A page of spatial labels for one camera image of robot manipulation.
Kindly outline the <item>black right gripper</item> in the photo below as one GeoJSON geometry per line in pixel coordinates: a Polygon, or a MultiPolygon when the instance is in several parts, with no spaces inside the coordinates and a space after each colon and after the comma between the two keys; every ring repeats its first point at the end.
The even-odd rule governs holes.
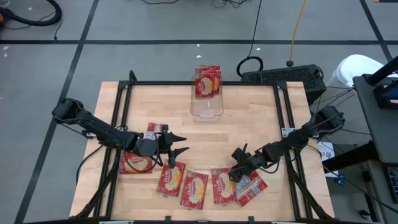
{"type": "Polygon", "coordinates": [[[233,167],[228,173],[229,179],[234,182],[239,182],[246,171],[254,171],[266,163],[261,152],[259,154],[246,152],[247,146],[248,144],[246,143],[243,148],[238,147],[231,155],[234,160],[239,161],[240,166],[233,167]]]}

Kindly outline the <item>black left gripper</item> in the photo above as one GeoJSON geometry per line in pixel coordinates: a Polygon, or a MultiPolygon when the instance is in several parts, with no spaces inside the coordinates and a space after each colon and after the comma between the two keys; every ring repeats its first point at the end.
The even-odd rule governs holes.
{"type": "Polygon", "coordinates": [[[180,142],[187,140],[185,137],[174,135],[173,132],[169,132],[168,124],[164,124],[160,132],[156,133],[156,137],[159,143],[159,152],[161,154],[168,155],[168,165],[171,169],[175,167],[175,157],[185,152],[189,147],[183,147],[172,150],[171,146],[173,142],[180,142]]]}

